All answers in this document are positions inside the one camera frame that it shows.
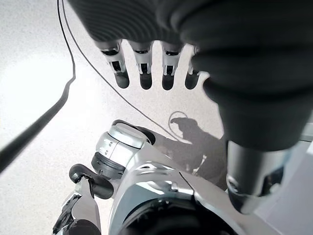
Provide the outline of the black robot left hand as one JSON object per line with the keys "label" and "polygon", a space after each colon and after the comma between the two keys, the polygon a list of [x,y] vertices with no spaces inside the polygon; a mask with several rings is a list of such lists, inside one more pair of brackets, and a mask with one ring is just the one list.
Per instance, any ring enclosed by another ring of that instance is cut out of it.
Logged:
{"label": "black robot left hand", "polygon": [[127,39],[190,44],[208,72],[227,140],[233,207],[253,212],[281,182],[313,109],[310,0],[72,0],[98,47]]}

